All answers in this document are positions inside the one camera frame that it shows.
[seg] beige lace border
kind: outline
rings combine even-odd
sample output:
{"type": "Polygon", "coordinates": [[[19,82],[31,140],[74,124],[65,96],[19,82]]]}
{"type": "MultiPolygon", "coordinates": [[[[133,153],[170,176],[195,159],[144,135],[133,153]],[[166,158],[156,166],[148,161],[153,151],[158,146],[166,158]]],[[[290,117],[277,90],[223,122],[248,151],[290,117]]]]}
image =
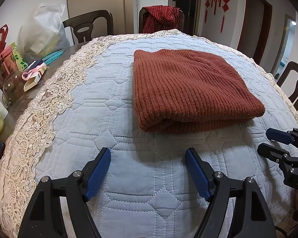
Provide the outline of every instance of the beige lace border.
{"type": "MultiPolygon", "coordinates": [[[[53,121],[58,114],[72,106],[73,97],[69,91],[86,80],[86,69],[97,63],[96,56],[104,52],[110,45],[121,41],[178,33],[180,31],[173,29],[154,34],[128,34],[93,39],[72,55],[69,60],[64,61],[57,72],[47,80],[17,120],[13,133],[6,141],[6,149],[0,161],[0,224],[9,237],[17,238],[29,198],[36,187],[35,166],[45,149],[52,145],[52,140],[55,137],[53,121]]],[[[242,56],[258,68],[279,92],[298,123],[297,111],[280,87],[276,85],[271,74],[266,73],[253,59],[239,51],[213,43],[206,38],[202,39],[221,49],[242,56]]]]}

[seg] dining table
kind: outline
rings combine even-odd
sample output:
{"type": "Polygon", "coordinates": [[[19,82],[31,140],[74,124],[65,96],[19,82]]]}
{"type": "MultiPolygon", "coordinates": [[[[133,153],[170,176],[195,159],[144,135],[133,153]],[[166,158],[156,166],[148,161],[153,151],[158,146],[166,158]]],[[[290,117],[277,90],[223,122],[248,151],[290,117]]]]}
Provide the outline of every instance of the dining table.
{"type": "MultiPolygon", "coordinates": [[[[294,226],[293,189],[283,184],[277,163],[257,147],[268,128],[298,128],[298,113],[273,76],[252,58],[180,31],[95,38],[65,49],[40,83],[8,109],[0,141],[0,224],[17,238],[27,204],[42,178],[64,178],[110,149],[111,163],[96,197],[88,202],[99,233],[106,237],[193,237],[207,209],[184,163],[195,148],[215,171],[233,179],[252,177],[275,225],[294,226]],[[134,112],[133,66],[138,49],[191,49],[221,56],[265,106],[262,117],[196,133],[154,133],[140,129],[134,112]]],[[[292,156],[298,149],[280,145],[292,156]]],[[[229,200],[219,237],[226,237],[235,199],[229,200]]],[[[61,199],[68,237],[75,231],[61,199]]]]}
{"type": "Polygon", "coordinates": [[[46,80],[51,78],[51,76],[57,71],[57,69],[63,64],[63,62],[69,59],[71,55],[75,54],[86,43],[87,42],[84,42],[65,48],[62,55],[48,65],[48,68],[42,75],[42,78],[40,79],[38,85],[24,92],[24,94],[14,104],[8,107],[8,114],[4,118],[4,127],[2,132],[0,133],[1,142],[5,143],[7,138],[12,134],[19,116],[23,114],[29,102],[36,96],[46,80]]]}

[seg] quilted stitching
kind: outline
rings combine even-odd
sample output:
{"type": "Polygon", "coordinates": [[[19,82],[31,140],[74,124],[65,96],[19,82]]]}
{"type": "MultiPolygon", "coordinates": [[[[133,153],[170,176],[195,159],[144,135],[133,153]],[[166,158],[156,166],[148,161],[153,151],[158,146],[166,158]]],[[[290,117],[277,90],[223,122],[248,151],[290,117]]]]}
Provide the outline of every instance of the quilted stitching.
{"type": "MultiPolygon", "coordinates": [[[[271,143],[267,128],[298,127],[288,106],[269,81],[242,57],[200,39],[179,34],[124,41],[110,46],[87,70],[87,80],[76,87],[72,108],[54,121],[56,137],[36,166],[42,176],[63,178],[82,169],[104,146],[112,162],[98,196],[89,202],[91,215],[106,237],[193,237],[207,203],[200,198],[184,164],[184,152],[195,147],[214,170],[230,178],[253,176],[267,200],[275,223],[291,208],[291,188],[275,163],[256,153],[261,142],[271,143]],[[264,116],[214,131],[183,135],[142,132],[133,112],[133,53],[193,49],[223,57],[265,105],[264,116]]],[[[292,155],[298,150],[281,146],[292,155]]],[[[62,208],[66,226],[69,214],[62,208]]],[[[232,219],[230,200],[220,237],[226,237],[232,219]]],[[[72,228],[69,235],[75,237],[72,228]]]]}

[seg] doorway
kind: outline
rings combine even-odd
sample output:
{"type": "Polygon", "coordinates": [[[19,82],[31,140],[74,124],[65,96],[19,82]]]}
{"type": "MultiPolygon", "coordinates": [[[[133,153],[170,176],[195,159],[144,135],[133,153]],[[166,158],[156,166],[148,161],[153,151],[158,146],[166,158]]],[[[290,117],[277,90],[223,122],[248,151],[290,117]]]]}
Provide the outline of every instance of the doorway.
{"type": "Polygon", "coordinates": [[[286,14],[282,41],[273,68],[270,71],[276,80],[279,79],[289,62],[289,55],[295,37],[295,28],[296,19],[286,14]]]}
{"type": "Polygon", "coordinates": [[[246,0],[244,22],[237,50],[253,58],[258,65],[263,56],[273,7],[266,0],[246,0]]]}
{"type": "Polygon", "coordinates": [[[183,33],[190,36],[196,35],[201,6],[200,0],[175,0],[175,6],[184,13],[183,33]]]}

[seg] folded sweater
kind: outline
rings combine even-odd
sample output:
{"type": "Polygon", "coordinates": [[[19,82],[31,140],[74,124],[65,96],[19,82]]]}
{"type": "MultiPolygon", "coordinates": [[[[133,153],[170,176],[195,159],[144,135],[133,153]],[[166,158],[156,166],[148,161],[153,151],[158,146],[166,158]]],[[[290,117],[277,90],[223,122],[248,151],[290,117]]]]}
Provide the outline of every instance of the folded sweater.
{"type": "Polygon", "coordinates": [[[147,132],[200,132],[262,116],[264,105],[223,58],[193,50],[134,53],[134,109],[147,132]]]}

